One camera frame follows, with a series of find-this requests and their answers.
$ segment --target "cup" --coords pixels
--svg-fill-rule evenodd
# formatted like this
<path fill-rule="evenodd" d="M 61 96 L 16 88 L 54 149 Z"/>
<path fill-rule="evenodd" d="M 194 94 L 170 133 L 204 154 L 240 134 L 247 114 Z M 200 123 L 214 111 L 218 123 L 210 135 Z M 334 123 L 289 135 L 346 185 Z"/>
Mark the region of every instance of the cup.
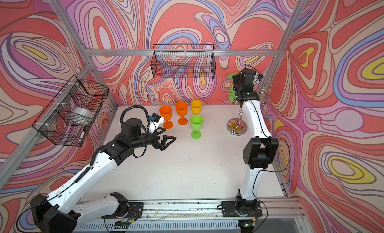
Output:
<path fill-rule="evenodd" d="M 179 125 L 186 125 L 188 123 L 188 120 L 184 118 L 185 115 L 187 115 L 188 111 L 188 105 L 186 102 L 178 102 L 176 104 L 176 112 L 181 117 L 177 122 Z"/>
<path fill-rule="evenodd" d="M 194 115 L 200 114 L 202 107 L 203 103 L 199 100 L 193 100 L 191 102 L 191 111 Z"/>
<path fill-rule="evenodd" d="M 169 121 L 170 118 L 172 117 L 172 108 L 168 105 L 161 106 L 160 115 L 164 117 L 164 120 L 165 120 L 163 124 L 164 129 L 169 130 L 170 128 L 172 128 L 173 123 Z"/>
<path fill-rule="evenodd" d="M 190 119 L 191 127 L 193 131 L 191 132 L 191 137 L 193 139 L 199 139 L 201 137 L 201 132 L 199 131 L 203 126 L 203 117 L 200 115 L 193 115 Z"/>

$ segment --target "silver base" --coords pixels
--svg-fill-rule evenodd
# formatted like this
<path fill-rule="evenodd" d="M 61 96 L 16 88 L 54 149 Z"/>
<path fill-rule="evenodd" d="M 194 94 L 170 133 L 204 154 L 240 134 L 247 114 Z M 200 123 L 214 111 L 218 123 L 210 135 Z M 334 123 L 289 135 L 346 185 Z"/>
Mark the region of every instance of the silver base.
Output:
<path fill-rule="evenodd" d="M 233 118 L 228 121 L 227 130 L 233 135 L 243 135 L 247 131 L 247 124 L 243 120 Z"/>

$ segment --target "metal stand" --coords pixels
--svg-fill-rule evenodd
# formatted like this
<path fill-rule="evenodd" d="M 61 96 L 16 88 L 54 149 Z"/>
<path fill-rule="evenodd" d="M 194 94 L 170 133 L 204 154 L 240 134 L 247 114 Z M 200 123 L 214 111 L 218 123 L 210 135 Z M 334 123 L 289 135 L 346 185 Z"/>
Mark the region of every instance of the metal stand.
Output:
<path fill-rule="evenodd" d="M 247 124 L 242 120 L 243 109 L 239 111 L 237 118 L 230 119 L 227 123 L 227 130 L 233 135 L 243 135 L 247 131 Z"/>

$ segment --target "wire mesh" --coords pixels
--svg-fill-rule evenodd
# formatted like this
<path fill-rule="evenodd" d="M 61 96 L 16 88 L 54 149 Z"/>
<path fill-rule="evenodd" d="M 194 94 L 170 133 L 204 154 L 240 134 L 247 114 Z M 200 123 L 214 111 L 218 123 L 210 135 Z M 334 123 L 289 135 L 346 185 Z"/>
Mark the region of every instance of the wire mesh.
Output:
<path fill-rule="evenodd" d="M 213 44 L 154 44 L 154 78 L 214 78 Z"/>
<path fill-rule="evenodd" d="M 108 92 L 108 87 L 92 80 L 77 80 L 38 131 L 56 145 L 83 145 Z M 75 108 L 84 108 L 93 117 L 75 113 Z"/>

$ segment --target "orange wine glass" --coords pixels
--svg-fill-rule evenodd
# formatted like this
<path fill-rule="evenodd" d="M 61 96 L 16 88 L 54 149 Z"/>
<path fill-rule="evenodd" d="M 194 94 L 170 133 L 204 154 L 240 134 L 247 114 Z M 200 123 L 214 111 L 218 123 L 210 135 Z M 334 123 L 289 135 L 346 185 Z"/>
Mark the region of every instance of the orange wine glass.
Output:
<path fill-rule="evenodd" d="M 169 121 L 170 118 L 172 117 L 172 108 L 168 105 L 161 106 L 160 115 L 164 117 L 164 120 L 165 120 L 163 124 L 164 129 L 169 130 L 170 128 L 172 128 L 173 123 Z"/>
<path fill-rule="evenodd" d="M 188 123 L 188 120 L 184 118 L 185 115 L 187 115 L 188 112 L 188 104 L 186 102 L 178 102 L 176 104 L 176 112 L 181 117 L 177 122 L 179 125 L 186 125 Z"/>

